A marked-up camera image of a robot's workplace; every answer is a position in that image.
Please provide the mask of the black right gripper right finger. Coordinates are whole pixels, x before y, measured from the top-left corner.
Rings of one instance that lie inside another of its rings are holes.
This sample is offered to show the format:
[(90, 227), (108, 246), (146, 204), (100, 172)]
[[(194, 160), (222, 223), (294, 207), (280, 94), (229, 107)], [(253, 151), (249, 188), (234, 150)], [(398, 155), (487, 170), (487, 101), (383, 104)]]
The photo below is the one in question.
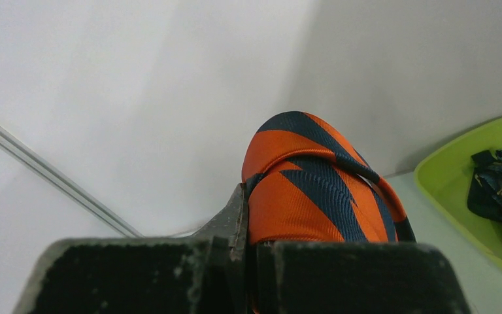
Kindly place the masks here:
[(444, 254), (417, 243), (276, 241), (255, 248), (260, 313), (469, 313)]

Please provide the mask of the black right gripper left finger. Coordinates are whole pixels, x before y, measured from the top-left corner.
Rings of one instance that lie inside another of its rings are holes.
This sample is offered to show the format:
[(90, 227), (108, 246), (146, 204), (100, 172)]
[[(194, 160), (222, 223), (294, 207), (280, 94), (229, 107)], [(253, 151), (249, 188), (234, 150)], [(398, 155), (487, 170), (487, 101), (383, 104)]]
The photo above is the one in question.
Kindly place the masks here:
[(15, 313), (248, 313), (248, 204), (185, 237), (62, 239), (34, 265)]

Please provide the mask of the orange navy striped tie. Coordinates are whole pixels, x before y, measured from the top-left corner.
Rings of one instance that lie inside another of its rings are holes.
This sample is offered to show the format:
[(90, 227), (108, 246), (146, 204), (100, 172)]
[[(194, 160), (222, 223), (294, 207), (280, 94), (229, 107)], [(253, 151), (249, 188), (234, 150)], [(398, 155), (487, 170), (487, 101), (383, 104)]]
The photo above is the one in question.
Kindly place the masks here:
[(248, 242), (415, 241), (389, 183), (330, 124), (288, 111), (255, 133), (242, 168)]

